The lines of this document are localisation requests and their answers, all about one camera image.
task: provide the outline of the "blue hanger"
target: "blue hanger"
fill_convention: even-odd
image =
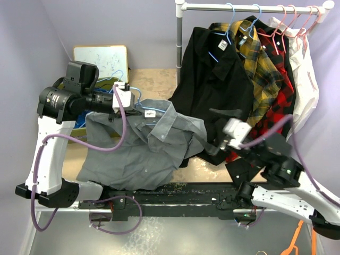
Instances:
[[[230,39],[229,39],[229,37],[228,37],[228,34],[229,34],[230,25],[233,23],[233,20],[234,20],[234,17],[235,17],[235,9],[234,9],[234,6],[233,6],[231,3],[226,3],[226,4],[227,4],[227,5],[230,5],[231,8],[233,9],[233,17],[232,17],[232,20],[231,20],[231,22],[229,23],[228,28],[227,28],[227,30],[225,31],[225,33],[217,33],[217,32],[214,32],[214,34],[220,35],[220,36],[225,36],[225,37],[227,38],[227,40],[228,40],[228,43],[229,43],[229,44],[232,44],[231,41],[230,41]],[[217,58],[215,58],[211,52],[208,52],[208,53],[209,53],[209,55],[210,55],[210,56],[218,63]]]
[[[258,4],[253,4],[253,6],[257,6],[257,7],[260,9],[260,15],[259,15],[259,17],[258,17],[257,19],[255,19],[255,20],[251,23],[250,27],[247,27],[247,29],[243,29],[242,27],[240,27],[244,32],[247,32],[248,29],[249,29],[249,37],[250,37],[251,39],[254,39],[254,38],[251,36],[251,31],[253,30],[253,26],[254,26],[255,22],[257,22],[257,21],[261,18],[261,16],[262,16],[262,9],[261,9],[260,5],[258,5]]]

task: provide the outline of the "gray floor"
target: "gray floor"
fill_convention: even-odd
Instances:
[[[40,224],[49,214],[41,214]],[[123,231],[136,222],[133,217],[105,223],[104,228]],[[249,230],[233,220],[148,217],[133,233],[113,236],[89,228],[86,212],[60,212],[48,230],[37,232],[31,255],[255,255],[260,250],[274,255],[288,248],[297,225],[298,220],[278,212],[265,212]],[[296,244],[299,254],[311,254],[309,232],[303,225]]]

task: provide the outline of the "yellow plaid shirt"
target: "yellow plaid shirt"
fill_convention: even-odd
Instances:
[[[254,127],[266,112],[270,109],[278,92],[281,89],[283,77],[276,69],[275,65],[269,59],[266,52],[261,46],[261,42],[256,32],[255,26],[252,29],[253,39],[249,37],[251,22],[241,20],[231,24],[229,29],[229,38],[232,40],[236,51],[245,57],[244,68],[254,85],[254,103],[253,110],[249,114],[248,124]],[[213,23],[209,29],[226,31],[229,24]],[[247,40],[243,45],[239,45],[243,36],[247,36]]]

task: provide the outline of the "plaid shirt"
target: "plaid shirt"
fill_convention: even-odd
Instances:
[[[257,29],[259,33],[266,33],[263,29]],[[293,102],[294,88],[287,75],[284,67],[285,53],[278,49],[279,55],[276,54],[274,43],[271,38],[259,35],[263,49],[266,51],[270,60],[273,62],[275,67],[280,71],[284,82],[282,83],[281,90],[279,91],[277,98],[272,104],[268,112],[263,118],[253,127],[249,135],[255,139],[268,131],[275,123],[281,120],[286,114],[292,114],[291,104]],[[226,159],[226,162],[231,162],[237,157],[237,154],[232,152]]]
[[[256,28],[253,27],[254,39],[249,37],[248,31],[242,30],[242,28],[246,30],[250,25],[251,22],[248,20],[234,22],[229,29],[229,35],[233,44],[236,45],[236,50],[245,56],[244,68],[254,85],[253,109],[247,120],[248,124],[254,127],[270,109],[284,80],[262,48]],[[213,23],[209,29],[226,31],[227,27],[226,23]],[[238,48],[243,36],[248,38]]]

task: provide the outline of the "clothing rack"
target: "clothing rack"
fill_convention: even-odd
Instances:
[[[182,67],[182,27],[183,27],[183,12],[194,10],[194,11],[224,11],[232,12],[233,9],[229,5],[225,4],[189,4],[185,0],[175,0],[176,3],[176,17],[177,17],[177,71],[176,71],[176,85],[180,82],[180,74]],[[235,12],[260,12],[260,9],[254,5],[233,5]],[[284,13],[284,10],[280,6],[260,6],[262,13]],[[320,9],[321,18],[318,23],[322,23],[329,11],[334,8],[334,1],[327,0],[323,3]],[[286,13],[294,14],[293,7],[286,7]],[[312,14],[317,15],[318,9],[313,7]],[[311,8],[309,7],[296,7],[297,14],[310,14]]]

